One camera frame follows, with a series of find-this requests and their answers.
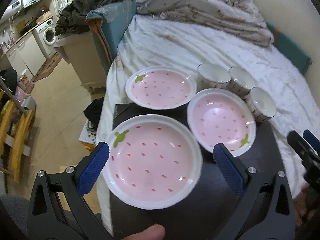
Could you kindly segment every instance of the floor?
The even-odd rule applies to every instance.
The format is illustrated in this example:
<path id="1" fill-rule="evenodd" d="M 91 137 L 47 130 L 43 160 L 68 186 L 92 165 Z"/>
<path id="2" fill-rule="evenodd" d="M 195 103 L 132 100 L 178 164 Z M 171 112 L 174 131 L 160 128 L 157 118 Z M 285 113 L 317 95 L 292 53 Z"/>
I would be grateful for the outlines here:
<path id="1" fill-rule="evenodd" d="M 22 156 L 20 183 L 8 178 L 9 194 L 29 199 L 39 170 L 48 174 L 61 172 L 89 154 L 78 141 L 86 121 L 83 111 L 104 93 L 104 89 L 99 89 L 90 95 L 81 86 L 72 65 L 63 59 L 52 74 L 36 82 L 31 93 L 37 102 L 36 117 L 27 142 L 31 153 L 29 157 Z M 100 211 L 95 189 L 85 199 L 94 213 Z M 68 209 L 66 202 L 61 202 Z"/>

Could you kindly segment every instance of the black table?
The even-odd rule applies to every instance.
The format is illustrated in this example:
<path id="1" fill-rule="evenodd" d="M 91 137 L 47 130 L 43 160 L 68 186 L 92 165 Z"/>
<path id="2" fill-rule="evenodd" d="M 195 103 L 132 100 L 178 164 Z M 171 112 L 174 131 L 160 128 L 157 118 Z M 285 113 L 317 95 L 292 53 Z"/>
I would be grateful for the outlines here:
<path id="1" fill-rule="evenodd" d="M 133 103 L 120 104 L 115 107 L 113 128 L 127 119 L 143 114 L 166 115 L 188 127 L 186 112 L 187 105 L 173 110 L 154 111 Z M 165 240 L 206 240 L 214 233 L 228 217 L 239 198 L 231 192 L 213 161 L 212 153 L 202 147 L 201 151 L 203 166 L 199 182 L 188 197 L 172 207 L 143 210 L 123 203 L 110 193 L 111 218 L 116 239 L 143 231 L 155 223 L 165 227 Z M 239 159 L 244 165 L 255 167 L 257 171 L 272 174 L 284 171 L 269 122 L 257 124 L 257 135 L 252 147 Z M 243 230 L 259 221 L 265 201 L 265 194 L 260 193 Z"/>

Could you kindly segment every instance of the white plate rim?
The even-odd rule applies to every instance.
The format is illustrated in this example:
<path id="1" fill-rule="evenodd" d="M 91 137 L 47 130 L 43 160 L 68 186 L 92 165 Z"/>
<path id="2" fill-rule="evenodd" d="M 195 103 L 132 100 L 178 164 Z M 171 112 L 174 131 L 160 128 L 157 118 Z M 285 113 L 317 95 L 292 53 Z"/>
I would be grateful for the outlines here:
<path id="1" fill-rule="evenodd" d="M 192 113 L 192 110 L 194 109 L 194 107 L 196 106 L 198 100 L 206 95 L 210 95 L 210 94 L 222 94 L 222 95 L 226 95 L 228 96 L 230 99 L 234 100 L 235 103 L 237 103 L 245 112 L 245 114 L 249 117 L 251 117 L 251 120 L 250 122 L 252 122 L 252 126 L 250 126 L 250 133 L 251 130 L 253 129 L 253 135 L 252 135 L 252 139 L 250 141 L 249 144 L 245 144 L 243 147 L 237 149 L 237 150 L 234 150 L 231 152 L 231 154 L 233 155 L 233 157 L 238 157 L 242 154 L 244 154 L 246 151 L 248 151 L 255 138 L 256 138 L 256 134 L 257 134 L 257 127 L 256 127 L 256 122 L 255 122 L 255 119 L 250 111 L 250 109 L 248 108 L 247 104 L 240 98 L 238 97 L 236 94 L 228 91 L 228 90 L 225 90 L 225 89 L 220 89 L 220 88 L 208 88 L 208 89 L 205 89 L 205 90 L 201 90 L 200 92 L 198 92 L 193 98 L 192 100 L 190 101 L 188 107 L 187 107 L 187 121 L 188 121 L 188 125 L 190 127 L 190 130 L 191 132 L 193 133 L 194 137 L 196 138 L 196 140 L 209 152 L 212 152 L 212 149 L 211 147 L 206 144 L 202 138 L 196 133 L 196 128 L 194 127 L 193 123 L 192 123 L 192 117 L 193 117 L 193 113 Z"/>
<path id="2" fill-rule="evenodd" d="M 175 106 L 154 107 L 154 106 L 149 106 L 149 105 L 146 105 L 146 104 L 138 101 L 133 96 L 133 94 L 131 93 L 131 86 L 133 85 L 133 82 L 136 79 L 136 76 L 140 76 L 142 74 L 146 74 L 148 72 L 158 71 L 158 70 L 170 71 L 170 72 L 174 72 L 176 74 L 182 75 L 183 77 L 188 77 L 185 80 L 190 84 L 190 93 L 189 93 L 188 97 L 184 101 L 182 101 L 181 103 L 179 103 L 179 104 L 177 104 Z M 188 75 L 187 73 L 185 73 L 184 71 L 181 71 L 181 70 L 178 70 L 178 69 L 175 69 L 175 68 L 171 68 L 171 67 L 156 66 L 156 67 L 148 67 L 148 68 L 139 70 L 136 73 L 134 73 L 133 75 L 131 75 L 131 77 L 127 80 L 127 82 L 125 84 L 125 92 L 126 92 L 128 98 L 131 101 L 133 101 L 135 104 L 137 104 L 138 106 L 142 106 L 142 107 L 153 109 L 153 110 L 166 110 L 166 109 L 175 109 L 175 108 L 177 108 L 179 106 L 183 106 L 183 105 L 187 104 L 193 98 L 193 96 L 196 94 L 196 92 L 197 92 L 197 84 L 196 84 L 195 79 L 191 75 Z"/>
<path id="3" fill-rule="evenodd" d="M 101 173 L 110 191 L 113 194 L 115 194 L 124 203 L 137 208 L 146 209 L 146 210 L 167 208 L 186 198 L 192 192 L 193 188 L 196 186 L 202 170 L 202 153 L 201 153 L 198 142 L 196 141 L 196 139 L 193 137 L 193 134 L 185 125 L 183 125 L 182 123 L 178 122 L 177 120 L 171 117 L 167 117 L 159 114 L 138 115 L 119 124 L 115 129 L 112 130 L 112 132 L 110 133 L 109 137 L 106 140 L 107 144 L 109 145 L 109 150 L 111 151 L 110 146 L 112 147 L 113 142 L 116 139 L 115 132 L 122 132 L 129 127 L 133 127 L 137 124 L 142 124 L 147 122 L 159 122 L 162 124 L 169 125 L 170 127 L 177 130 L 180 134 L 182 134 L 186 138 L 186 141 L 189 143 L 189 146 L 192 149 L 191 155 L 193 157 L 193 162 L 195 163 L 195 165 L 192 168 L 191 175 L 185 187 L 174 196 L 164 200 L 141 201 L 141 200 L 134 199 L 131 196 L 125 194 L 116 185 L 115 180 L 113 179 L 110 168 L 109 168 L 109 163 L 110 163 L 109 159 L 107 160 L 107 163 L 103 167 Z"/>

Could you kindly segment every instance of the cardboard box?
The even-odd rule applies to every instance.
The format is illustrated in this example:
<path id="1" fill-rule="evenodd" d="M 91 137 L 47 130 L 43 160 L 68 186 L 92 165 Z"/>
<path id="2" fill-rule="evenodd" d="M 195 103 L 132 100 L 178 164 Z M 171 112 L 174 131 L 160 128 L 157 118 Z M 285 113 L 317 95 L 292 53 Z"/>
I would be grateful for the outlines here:
<path id="1" fill-rule="evenodd" d="M 23 28 L 26 26 L 26 21 L 25 20 L 22 20 L 21 22 L 19 22 L 17 25 L 16 25 L 16 29 L 19 33 L 19 35 L 21 35 L 21 31 L 23 30 Z"/>
<path id="2" fill-rule="evenodd" d="M 51 17 L 51 11 L 48 11 L 46 13 L 44 13 L 43 15 L 41 15 L 38 19 L 36 19 L 36 23 L 42 23 L 43 21 L 45 21 L 46 19 L 49 19 Z"/>

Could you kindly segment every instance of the metal screw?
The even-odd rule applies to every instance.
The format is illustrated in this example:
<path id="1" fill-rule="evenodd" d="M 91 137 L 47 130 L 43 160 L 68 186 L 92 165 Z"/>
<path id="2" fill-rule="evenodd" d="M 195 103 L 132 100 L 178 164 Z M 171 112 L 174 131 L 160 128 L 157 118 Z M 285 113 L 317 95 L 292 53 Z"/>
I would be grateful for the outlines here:
<path id="1" fill-rule="evenodd" d="M 73 173 L 75 171 L 75 168 L 70 166 L 66 169 L 67 173 Z"/>
<path id="2" fill-rule="evenodd" d="M 44 171 L 39 171 L 39 172 L 38 172 L 38 176 L 39 176 L 39 177 L 42 177 L 43 175 L 44 175 Z"/>
<path id="3" fill-rule="evenodd" d="M 248 168 L 248 171 L 252 174 L 255 174 L 257 172 L 256 168 L 255 167 L 249 167 Z"/>
<path id="4" fill-rule="evenodd" d="M 281 177 L 281 178 L 283 178 L 283 177 L 285 176 L 285 174 L 284 174 L 283 171 L 279 171 L 279 172 L 278 172 L 278 175 L 279 175 L 279 177 Z"/>

